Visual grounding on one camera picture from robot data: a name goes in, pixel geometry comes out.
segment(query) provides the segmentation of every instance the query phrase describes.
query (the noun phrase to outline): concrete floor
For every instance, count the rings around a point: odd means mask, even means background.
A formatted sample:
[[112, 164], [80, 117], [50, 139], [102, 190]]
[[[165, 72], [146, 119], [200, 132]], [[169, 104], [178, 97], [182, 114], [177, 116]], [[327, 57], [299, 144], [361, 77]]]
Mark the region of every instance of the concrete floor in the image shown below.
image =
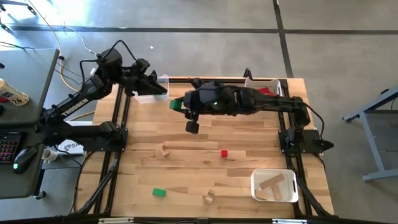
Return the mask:
[[[35, 2], [51, 25], [62, 25], [65, 21], [68, 26], [92, 27], [277, 28], [271, 0]], [[279, 4], [285, 29], [398, 29], [395, 22], [398, 2], [394, 0], [279, 0]], [[14, 19], [2, 12], [3, 22], [44, 24], [29, 11], [12, 9], [8, 12]], [[78, 72], [78, 61], [93, 55], [72, 32], [57, 34], [67, 58], [66, 66]], [[80, 32], [80, 35], [97, 52], [123, 39], [137, 57], [148, 59], [159, 74], [240, 77], [250, 67], [256, 77], [286, 77], [278, 34]], [[50, 32], [15, 31], [14, 36], [0, 31], [1, 41], [36, 48], [57, 47]], [[398, 223], [398, 177], [365, 184], [361, 175], [376, 171], [368, 142], [359, 122], [345, 124], [341, 120], [343, 115], [398, 84], [396, 37], [286, 35], [294, 77], [305, 79], [310, 103], [326, 122], [324, 138], [335, 143], [325, 153], [324, 160], [335, 213], [344, 218]], [[121, 51], [128, 62], [127, 53]], [[55, 74], [46, 106], [64, 99], [68, 93], [71, 91]], [[94, 107], [92, 103], [79, 113]], [[398, 163], [394, 152], [388, 156], [389, 166]], [[49, 197], [43, 200], [0, 200], [0, 220], [67, 214], [76, 174], [77, 170], [47, 172], [42, 188]]]

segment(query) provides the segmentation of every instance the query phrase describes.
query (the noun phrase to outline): bottle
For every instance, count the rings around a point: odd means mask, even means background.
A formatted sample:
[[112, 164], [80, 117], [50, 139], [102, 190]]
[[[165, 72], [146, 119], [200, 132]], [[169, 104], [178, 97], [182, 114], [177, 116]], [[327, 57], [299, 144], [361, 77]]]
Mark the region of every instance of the bottle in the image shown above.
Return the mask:
[[29, 96], [26, 93], [16, 90], [2, 78], [0, 78], [0, 96], [8, 99], [16, 106], [24, 106], [29, 102]]

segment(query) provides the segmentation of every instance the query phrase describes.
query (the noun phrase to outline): computer mouse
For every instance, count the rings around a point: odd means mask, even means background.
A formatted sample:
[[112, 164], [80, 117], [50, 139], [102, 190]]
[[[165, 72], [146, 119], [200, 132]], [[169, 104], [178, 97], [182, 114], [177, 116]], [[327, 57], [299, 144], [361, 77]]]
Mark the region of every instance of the computer mouse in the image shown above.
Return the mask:
[[21, 150], [18, 155], [14, 159], [14, 163], [12, 164], [12, 170], [16, 174], [23, 174], [32, 162], [32, 159], [37, 154], [37, 149], [34, 146], [29, 146], [23, 150]]

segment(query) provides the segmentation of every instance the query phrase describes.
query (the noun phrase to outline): wooden tabletop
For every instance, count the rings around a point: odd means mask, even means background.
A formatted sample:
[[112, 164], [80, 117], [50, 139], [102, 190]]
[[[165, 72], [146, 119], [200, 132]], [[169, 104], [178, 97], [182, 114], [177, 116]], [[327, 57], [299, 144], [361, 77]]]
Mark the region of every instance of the wooden tabletop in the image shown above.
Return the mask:
[[[301, 96], [308, 103], [304, 80], [290, 78], [287, 81], [290, 95]], [[171, 83], [170, 99], [192, 89], [189, 83]], [[114, 87], [112, 94], [98, 101], [94, 123], [111, 120], [116, 92]], [[168, 101], [139, 104], [131, 100], [128, 146], [122, 153], [112, 216], [294, 217], [291, 203], [258, 202], [250, 191], [250, 175], [255, 168], [286, 169], [277, 137], [277, 113], [200, 116], [198, 134], [187, 133], [186, 122], [183, 114], [169, 109]], [[313, 123], [306, 128], [312, 129]], [[162, 144], [170, 153], [167, 158], [156, 156], [156, 149]], [[221, 149], [228, 150], [228, 158], [220, 157]], [[98, 185], [103, 156], [96, 152], [85, 164], [78, 186], [78, 208]], [[309, 189], [324, 208], [333, 213], [322, 163], [314, 155], [304, 154], [303, 164]], [[154, 188], [165, 189], [166, 196], [153, 196]], [[205, 203], [209, 190], [215, 192], [211, 205]], [[300, 195], [300, 207], [303, 207], [301, 198]]]

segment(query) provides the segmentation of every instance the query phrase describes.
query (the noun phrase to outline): green object in gripper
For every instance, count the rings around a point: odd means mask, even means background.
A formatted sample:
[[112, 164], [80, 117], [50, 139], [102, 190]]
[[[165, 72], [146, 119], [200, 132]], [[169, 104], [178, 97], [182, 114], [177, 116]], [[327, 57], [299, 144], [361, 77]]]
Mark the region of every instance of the green object in gripper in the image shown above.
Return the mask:
[[170, 109], [179, 110], [182, 107], [182, 100], [170, 100]]
[[166, 195], [166, 191], [162, 189], [154, 189], [152, 192], [152, 195], [158, 196], [158, 197], [164, 197]]

